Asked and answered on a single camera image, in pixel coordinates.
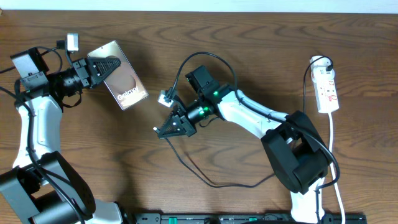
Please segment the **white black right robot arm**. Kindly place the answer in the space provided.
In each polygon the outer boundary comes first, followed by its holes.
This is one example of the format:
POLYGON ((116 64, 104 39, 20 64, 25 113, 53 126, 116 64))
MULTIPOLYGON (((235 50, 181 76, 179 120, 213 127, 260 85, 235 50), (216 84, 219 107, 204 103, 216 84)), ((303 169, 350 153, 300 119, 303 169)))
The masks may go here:
POLYGON ((158 101, 172 112, 160 128, 160 139, 192 136, 196 125, 215 115, 239 125, 260 139, 274 175, 290 191, 291 216, 296 222, 321 223, 322 189, 328 167, 337 161, 309 117, 301 111, 281 113, 244 95, 236 84, 220 85, 205 66, 186 74, 197 98, 185 105, 174 88, 160 92, 158 101))

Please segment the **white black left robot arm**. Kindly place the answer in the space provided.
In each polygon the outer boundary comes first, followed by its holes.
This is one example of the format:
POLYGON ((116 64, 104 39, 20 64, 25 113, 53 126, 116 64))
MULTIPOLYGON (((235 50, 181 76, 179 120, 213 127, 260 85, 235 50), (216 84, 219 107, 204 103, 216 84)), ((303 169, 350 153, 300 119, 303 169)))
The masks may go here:
POLYGON ((11 93, 22 120, 21 141, 13 168, 1 175, 1 195, 22 223, 129 223, 117 202, 94 198, 60 153, 63 98, 103 83, 120 59, 81 58, 48 74, 39 50, 11 56, 21 75, 11 93))

